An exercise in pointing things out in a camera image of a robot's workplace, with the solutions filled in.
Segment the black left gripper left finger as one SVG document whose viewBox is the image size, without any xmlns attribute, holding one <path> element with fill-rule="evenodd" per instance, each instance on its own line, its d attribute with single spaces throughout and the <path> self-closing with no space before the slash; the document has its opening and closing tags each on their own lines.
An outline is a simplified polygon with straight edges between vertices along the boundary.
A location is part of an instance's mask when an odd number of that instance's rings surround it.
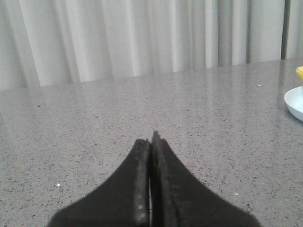
<svg viewBox="0 0 303 227">
<path fill-rule="evenodd" d="M 50 227 L 147 227 L 150 143 L 136 140 L 113 174 L 84 198 L 56 212 Z"/>
</svg>

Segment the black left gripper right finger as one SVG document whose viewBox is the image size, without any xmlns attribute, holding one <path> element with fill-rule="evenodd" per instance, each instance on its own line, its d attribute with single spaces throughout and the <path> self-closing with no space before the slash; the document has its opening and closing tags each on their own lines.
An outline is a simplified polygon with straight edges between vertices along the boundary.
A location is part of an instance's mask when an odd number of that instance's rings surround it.
<svg viewBox="0 0 303 227">
<path fill-rule="evenodd" d="M 259 227 L 260 222 L 197 180 L 157 131 L 152 137 L 153 227 Z"/>
</svg>

